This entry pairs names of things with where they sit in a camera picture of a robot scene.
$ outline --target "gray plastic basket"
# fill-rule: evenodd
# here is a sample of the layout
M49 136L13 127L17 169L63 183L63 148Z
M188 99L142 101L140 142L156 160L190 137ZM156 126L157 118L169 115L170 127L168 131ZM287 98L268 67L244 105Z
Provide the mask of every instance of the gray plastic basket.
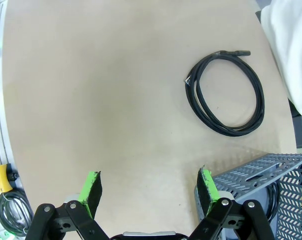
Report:
M302 154L267 154L213 180L237 201L279 180L276 239L302 240Z

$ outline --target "white fabric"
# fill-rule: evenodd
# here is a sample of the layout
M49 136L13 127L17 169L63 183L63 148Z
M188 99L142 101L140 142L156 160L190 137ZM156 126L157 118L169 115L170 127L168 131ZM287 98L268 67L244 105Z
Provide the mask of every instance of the white fabric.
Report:
M261 11L261 25L288 98L302 115L302 0L272 0Z

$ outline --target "bolt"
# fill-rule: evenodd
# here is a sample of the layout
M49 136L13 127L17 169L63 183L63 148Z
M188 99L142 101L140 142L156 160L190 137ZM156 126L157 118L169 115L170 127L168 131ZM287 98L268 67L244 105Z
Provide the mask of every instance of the bolt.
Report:
M250 201L248 204L249 208L254 208L255 207L255 203Z
M76 206L77 206L77 205L76 205L75 203L71 203L71 204L70 204L70 208L71 208L71 209L75 209Z
M222 200L221 203L222 203L223 206L228 206L229 205L229 201L226 200L226 199Z

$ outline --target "beige table surface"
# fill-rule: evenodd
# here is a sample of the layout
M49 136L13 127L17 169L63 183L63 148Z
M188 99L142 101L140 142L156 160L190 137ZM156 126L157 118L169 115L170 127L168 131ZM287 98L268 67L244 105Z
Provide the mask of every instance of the beige table surface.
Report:
M210 130L187 101L189 70L218 50L250 50L243 59L261 80L265 118L247 136ZM285 90L246 0L10 0L3 51L9 137L32 208L58 207L102 171L95 219L110 237L190 234L202 165L218 174L296 151ZM226 124L254 111L232 63L212 63L201 86Z

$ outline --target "cable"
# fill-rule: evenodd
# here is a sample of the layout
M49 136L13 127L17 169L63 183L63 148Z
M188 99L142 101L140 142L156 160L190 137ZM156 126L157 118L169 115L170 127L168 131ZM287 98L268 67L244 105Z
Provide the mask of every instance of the cable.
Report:
M263 94L263 89L261 82L253 69L241 60L238 56L249 56L250 51L217 51L214 52L203 59L201 59L189 72L187 79L185 80L185 92L187 100L190 103L191 108L194 113L200 118L200 120L206 124L212 130L230 137L243 136L251 133L257 129L263 121L265 115L265 98ZM255 92L256 96L256 108L251 119L242 126L226 126L220 122L216 116L209 109L200 88L200 78L207 67L207 65L215 60L227 60L235 65L237 65L249 78Z
M0 223L9 233L25 237L33 212L26 195L19 190L0 194Z
M269 203L266 211L266 218L271 223L272 219L276 216L279 209L280 202L280 188L279 183L273 182L266 187Z

